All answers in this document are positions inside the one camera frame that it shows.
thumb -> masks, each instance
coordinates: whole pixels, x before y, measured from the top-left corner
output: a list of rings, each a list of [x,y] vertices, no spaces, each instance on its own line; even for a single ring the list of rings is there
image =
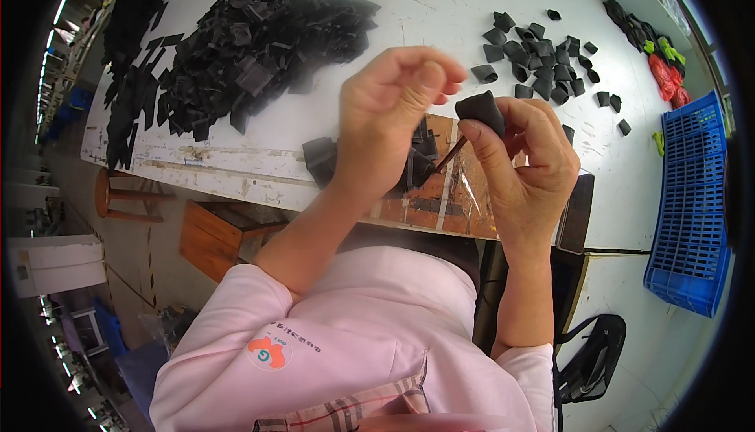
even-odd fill
[[[498,189],[508,186],[511,178],[516,177],[516,171],[503,140],[490,127],[474,119],[459,121],[459,130],[472,144],[488,185]]]
[[[394,122],[416,126],[445,85],[446,70],[436,62],[425,62],[401,90],[401,96],[390,113]]]

pink shirt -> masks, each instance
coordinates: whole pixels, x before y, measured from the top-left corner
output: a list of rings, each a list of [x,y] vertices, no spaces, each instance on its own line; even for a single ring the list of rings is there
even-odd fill
[[[159,371],[156,430],[243,430],[415,375],[427,355],[431,412],[513,418],[553,430],[552,346],[495,361],[471,342],[474,286],[453,264],[395,247],[335,257],[292,306],[254,265],[231,268]]]

printed logo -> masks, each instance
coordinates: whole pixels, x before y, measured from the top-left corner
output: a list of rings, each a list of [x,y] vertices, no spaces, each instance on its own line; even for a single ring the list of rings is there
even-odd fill
[[[291,345],[270,332],[259,334],[246,344],[246,356],[261,370],[280,370],[291,360]]]

hand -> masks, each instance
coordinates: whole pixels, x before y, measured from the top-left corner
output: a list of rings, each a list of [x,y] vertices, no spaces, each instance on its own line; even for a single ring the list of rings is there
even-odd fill
[[[365,208],[401,178],[411,135],[432,104],[445,104],[467,77],[429,47],[389,48],[341,88],[341,135],[330,183]]]
[[[543,244],[550,248],[580,162],[547,103],[513,97],[495,101],[506,120],[503,140],[479,121],[460,121],[459,130],[474,147],[488,180],[506,256],[525,257],[533,250],[542,252]],[[520,150],[529,157],[529,166],[514,168],[511,160]]]

wooden stool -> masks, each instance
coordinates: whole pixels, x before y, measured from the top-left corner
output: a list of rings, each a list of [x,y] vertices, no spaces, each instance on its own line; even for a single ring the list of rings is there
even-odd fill
[[[288,224],[282,215],[276,222],[256,222],[240,212],[249,206],[246,202],[186,201],[178,247],[181,256],[217,282],[221,282],[232,266],[247,263],[239,257],[241,242],[257,237],[259,249],[265,234]]]
[[[114,177],[127,177],[131,176],[127,173],[116,172]],[[160,192],[150,192],[154,185],[154,181],[149,181],[149,187],[147,191],[142,191],[148,184],[145,180],[139,191],[132,190],[114,190],[110,187],[110,177],[107,174],[105,168],[101,168],[97,175],[97,180],[94,183],[94,206],[97,208],[97,213],[101,218],[115,218],[126,220],[137,220],[139,222],[156,222],[161,223],[162,217],[159,215],[151,215],[157,203],[159,201],[175,201],[176,196],[172,194],[164,194],[162,188],[158,183],[158,190]],[[110,209],[110,201],[113,199],[127,199],[132,201],[142,201],[144,203],[144,209],[146,215],[132,214],[131,212],[124,212],[123,210]]]

